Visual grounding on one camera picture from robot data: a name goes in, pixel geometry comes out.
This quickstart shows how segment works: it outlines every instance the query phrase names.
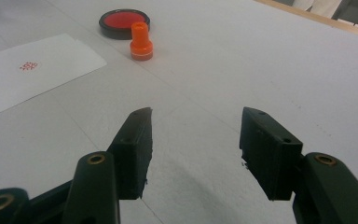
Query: black object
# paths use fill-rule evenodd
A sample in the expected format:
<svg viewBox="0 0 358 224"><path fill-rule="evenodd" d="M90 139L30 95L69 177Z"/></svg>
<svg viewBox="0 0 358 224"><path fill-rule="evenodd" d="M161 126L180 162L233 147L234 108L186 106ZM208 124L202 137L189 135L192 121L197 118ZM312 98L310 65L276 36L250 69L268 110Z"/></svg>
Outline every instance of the black object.
<svg viewBox="0 0 358 224"><path fill-rule="evenodd" d="M103 35L118 40L132 39L131 25L134 22L143 21L150 30L150 19L142 11L135 9L116 9L106 12L100 18L100 26Z"/></svg>
<svg viewBox="0 0 358 224"><path fill-rule="evenodd" d="M0 224L120 223L118 200L135 200L145 187L151 113L151 108L132 112L107 152L79 160L73 181L32 200L23 189L0 189Z"/></svg>
<svg viewBox="0 0 358 224"><path fill-rule="evenodd" d="M270 200L290 200L301 224L358 224L358 180L323 153L301 155L302 143L267 113L245 107L240 148Z"/></svg>

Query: white paper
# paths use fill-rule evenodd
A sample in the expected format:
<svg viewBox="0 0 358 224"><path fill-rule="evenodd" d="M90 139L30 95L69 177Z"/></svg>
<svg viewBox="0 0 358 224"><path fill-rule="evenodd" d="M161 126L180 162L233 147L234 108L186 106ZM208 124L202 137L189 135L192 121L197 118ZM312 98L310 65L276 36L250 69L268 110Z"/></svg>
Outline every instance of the white paper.
<svg viewBox="0 0 358 224"><path fill-rule="evenodd" d="M67 34L0 51L0 112L105 65Z"/></svg>

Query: white table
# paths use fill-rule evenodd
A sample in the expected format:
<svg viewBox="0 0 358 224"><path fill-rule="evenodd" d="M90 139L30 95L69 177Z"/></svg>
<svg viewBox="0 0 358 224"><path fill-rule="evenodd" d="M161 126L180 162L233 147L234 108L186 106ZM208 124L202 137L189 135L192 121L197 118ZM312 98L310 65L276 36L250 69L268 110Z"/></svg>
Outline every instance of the white table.
<svg viewBox="0 0 358 224"><path fill-rule="evenodd" d="M154 58L100 34L116 8L151 19ZM244 106L268 112L358 177L358 35L252 0L0 0L0 50L67 33L108 63L0 113L0 189L31 198L106 150L131 111L151 106L154 153L122 223L296 223L267 200L238 148Z"/></svg>

